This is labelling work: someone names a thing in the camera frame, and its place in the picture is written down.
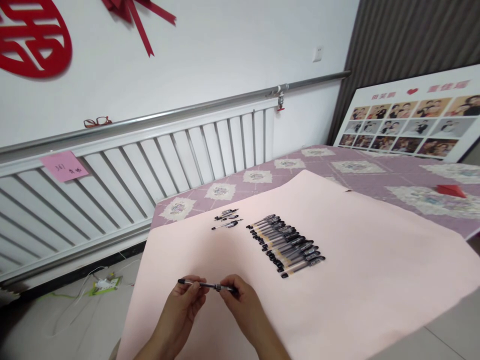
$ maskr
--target pink sticky note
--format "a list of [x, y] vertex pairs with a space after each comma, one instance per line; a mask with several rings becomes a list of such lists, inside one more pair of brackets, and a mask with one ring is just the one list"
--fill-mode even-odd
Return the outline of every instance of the pink sticky note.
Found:
[[89, 174], [71, 151], [45, 156], [40, 161], [55, 179], [61, 183]]

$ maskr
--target white radiator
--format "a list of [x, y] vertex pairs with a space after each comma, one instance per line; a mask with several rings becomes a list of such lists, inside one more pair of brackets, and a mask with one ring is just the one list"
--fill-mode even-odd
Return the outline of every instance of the white radiator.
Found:
[[61, 183], [39, 155], [0, 165], [0, 282], [145, 227], [162, 199], [272, 159], [276, 99], [71, 150], [90, 175]]

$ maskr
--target curtain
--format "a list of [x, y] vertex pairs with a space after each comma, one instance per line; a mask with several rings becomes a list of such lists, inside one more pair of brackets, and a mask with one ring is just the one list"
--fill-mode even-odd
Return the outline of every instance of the curtain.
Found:
[[480, 63], [479, 0], [360, 0], [328, 134], [355, 90]]

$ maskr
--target hand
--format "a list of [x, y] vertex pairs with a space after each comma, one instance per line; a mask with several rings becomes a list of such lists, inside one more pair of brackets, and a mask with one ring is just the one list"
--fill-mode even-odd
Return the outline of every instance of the hand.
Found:
[[220, 291], [220, 296], [225, 301], [243, 335], [255, 349], [258, 349], [265, 336], [275, 334], [275, 332], [257, 293], [238, 275], [229, 275], [220, 281], [220, 284], [237, 288], [238, 294], [235, 296], [225, 289]]
[[209, 288], [200, 288], [207, 280], [196, 275], [183, 277], [194, 281], [192, 285], [177, 283], [166, 299], [158, 324], [149, 341], [155, 347], [156, 359], [174, 359], [189, 338], [195, 316], [205, 304]]

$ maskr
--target red ribbon decoration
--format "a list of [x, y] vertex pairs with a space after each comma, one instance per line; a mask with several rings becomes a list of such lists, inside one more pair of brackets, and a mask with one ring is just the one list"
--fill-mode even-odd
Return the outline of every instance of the red ribbon decoration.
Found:
[[[148, 57], [150, 55], [154, 55], [154, 51], [152, 50], [152, 46], [150, 45], [149, 38], [147, 37], [147, 33], [145, 32], [144, 26], [142, 21], [140, 20], [139, 13], [137, 12], [137, 8], [135, 7], [134, 0], [102, 0], [105, 4], [108, 11], [117, 14], [123, 20], [128, 22], [129, 24], [133, 21], [138, 29], [138, 33], [140, 34], [140, 38], [145, 46], [146, 53]], [[168, 11], [165, 11], [160, 6], [155, 5], [150, 0], [135, 0], [137, 3], [143, 5], [152, 13], [157, 14], [159, 17], [167, 20], [170, 24], [175, 26], [175, 20], [177, 17]]]

